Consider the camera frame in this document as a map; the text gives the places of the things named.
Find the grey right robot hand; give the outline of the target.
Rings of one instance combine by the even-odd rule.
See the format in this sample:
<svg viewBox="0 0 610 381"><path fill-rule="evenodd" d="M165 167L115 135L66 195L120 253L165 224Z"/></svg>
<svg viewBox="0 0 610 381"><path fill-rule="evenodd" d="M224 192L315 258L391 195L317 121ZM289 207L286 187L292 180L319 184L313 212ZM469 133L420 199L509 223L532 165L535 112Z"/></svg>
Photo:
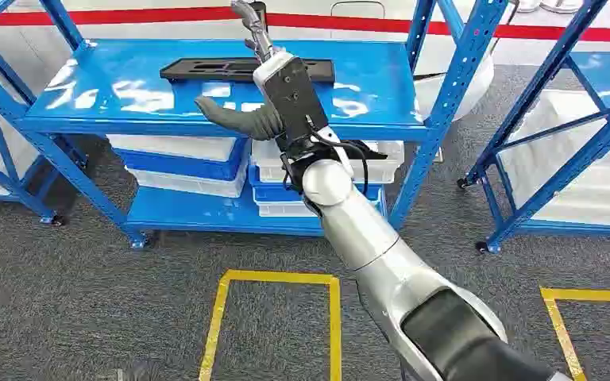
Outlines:
<svg viewBox="0 0 610 381"><path fill-rule="evenodd" d="M288 144L301 144L328 126L305 62L273 45L263 22L248 2L230 4L252 33L250 46L260 62L253 72L253 81L264 96L264 104L252 111L236 111L204 96L196 97L195 104L208 121L254 140L271 140L283 134Z"/></svg>

